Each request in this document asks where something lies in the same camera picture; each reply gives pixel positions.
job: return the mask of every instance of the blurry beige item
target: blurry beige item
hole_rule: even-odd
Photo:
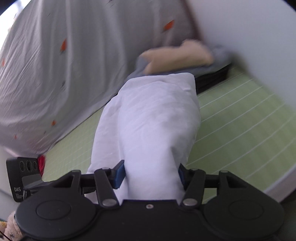
[[[214,58],[206,46],[197,40],[185,40],[180,47],[149,49],[140,55],[149,64],[145,75],[168,72],[177,69],[211,65]]]

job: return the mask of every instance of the green striped surface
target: green striped surface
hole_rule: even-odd
[[[217,174],[227,169],[261,190],[296,163],[296,123],[275,94],[237,68],[229,78],[199,96],[202,124],[187,168]],[[102,110],[93,114],[46,154],[44,181],[90,165]],[[206,190],[204,200],[214,197]]]

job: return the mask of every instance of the red fabric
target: red fabric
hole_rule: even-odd
[[[38,165],[39,165],[39,170],[40,170],[40,175],[42,176],[44,173],[44,167],[45,167],[45,156],[41,155],[38,157]]]

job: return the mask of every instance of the white fabric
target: white fabric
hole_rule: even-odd
[[[184,194],[178,174],[200,126],[194,76],[189,73],[133,78],[105,106],[88,173],[125,160],[123,199],[175,199]],[[97,202],[96,194],[87,197]]]
[[[0,145],[46,152],[118,92],[143,51],[192,35],[180,0],[32,0],[0,52]]]

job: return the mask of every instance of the stuffed animal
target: stuffed animal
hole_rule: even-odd
[[[23,235],[15,221],[15,212],[9,215],[7,222],[0,222],[0,231],[12,241],[19,241]],[[9,241],[0,233],[0,240]]]

